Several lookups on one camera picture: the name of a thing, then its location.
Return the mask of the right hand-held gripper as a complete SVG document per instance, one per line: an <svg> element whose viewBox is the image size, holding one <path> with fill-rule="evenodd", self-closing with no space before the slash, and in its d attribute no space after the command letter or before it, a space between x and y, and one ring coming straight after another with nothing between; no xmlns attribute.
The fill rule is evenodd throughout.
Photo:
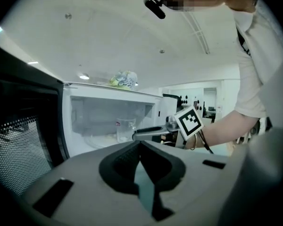
<svg viewBox="0 0 283 226"><path fill-rule="evenodd" d="M204 140L200 136L200 132L204 127L201 117L198 115L193 106L186 107L181 111L166 117L166 129L161 126L137 129L133 135L133 141L161 141L161 137L177 134L175 147L185 148L186 143L192 137L195 139L193 148L200 143L204 145Z"/></svg>

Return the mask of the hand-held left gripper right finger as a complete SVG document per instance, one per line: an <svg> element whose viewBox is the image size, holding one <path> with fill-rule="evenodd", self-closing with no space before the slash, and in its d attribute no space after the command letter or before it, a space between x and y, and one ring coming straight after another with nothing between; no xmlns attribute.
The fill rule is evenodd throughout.
<svg viewBox="0 0 283 226"><path fill-rule="evenodd" d="M238 226L242 199L235 189L245 147L230 157L141 142L141 161L154 180L151 226Z"/></svg>

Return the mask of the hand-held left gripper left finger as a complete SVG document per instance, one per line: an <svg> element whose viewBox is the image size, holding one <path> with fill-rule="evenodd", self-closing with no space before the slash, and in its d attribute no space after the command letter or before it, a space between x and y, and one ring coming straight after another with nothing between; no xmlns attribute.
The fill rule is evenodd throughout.
<svg viewBox="0 0 283 226"><path fill-rule="evenodd" d="M148 226L155 222L136 195L111 189L99 174L101 160L128 143L83 153L64 161L28 187L22 200L33 206L59 179L74 184L51 218L31 209L33 218L49 226Z"/></svg>

